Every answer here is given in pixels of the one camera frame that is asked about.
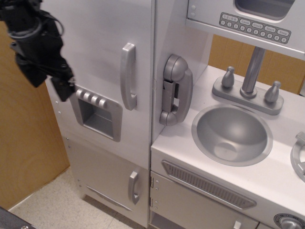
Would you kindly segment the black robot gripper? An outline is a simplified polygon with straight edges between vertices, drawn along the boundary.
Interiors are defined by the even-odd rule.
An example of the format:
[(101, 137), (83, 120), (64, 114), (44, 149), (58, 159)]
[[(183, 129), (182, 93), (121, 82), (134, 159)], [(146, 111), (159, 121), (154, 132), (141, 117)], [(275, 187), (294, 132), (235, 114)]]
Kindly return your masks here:
[(39, 87), (51, 76), (52, 85), (62, 102), (75, 93), (71, 68), (61, 56), (64, 27), (53, 16), (13, 16), (10, 19), (11, 48), (16, 63), (27, 80)]

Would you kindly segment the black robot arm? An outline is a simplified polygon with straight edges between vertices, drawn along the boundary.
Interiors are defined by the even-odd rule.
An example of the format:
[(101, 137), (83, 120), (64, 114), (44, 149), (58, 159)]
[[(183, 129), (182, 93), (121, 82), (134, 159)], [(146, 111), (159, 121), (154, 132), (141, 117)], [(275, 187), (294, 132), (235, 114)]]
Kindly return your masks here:
[(72, 69), (61, 56), (64, 29), (49, 12), (40, 9), (40, 0), (2, 0), (0, 19), (14, 40), (15, 62), (27, 80), (40, 86), (48, 76), (61, 101), (75, 92)]

